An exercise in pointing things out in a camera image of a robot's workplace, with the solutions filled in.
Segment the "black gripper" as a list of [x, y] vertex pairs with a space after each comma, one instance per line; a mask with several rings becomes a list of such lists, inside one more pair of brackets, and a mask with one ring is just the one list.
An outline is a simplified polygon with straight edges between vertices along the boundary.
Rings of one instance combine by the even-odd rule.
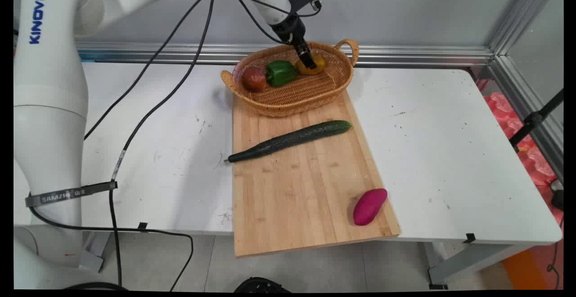
[[308, 69], [315, 69], [313, 55], [305, 40], [305, 26], [300, 16], [291, 14], [282, 22], [269, 25], [279, 43], [293, 45], [300, 62]]

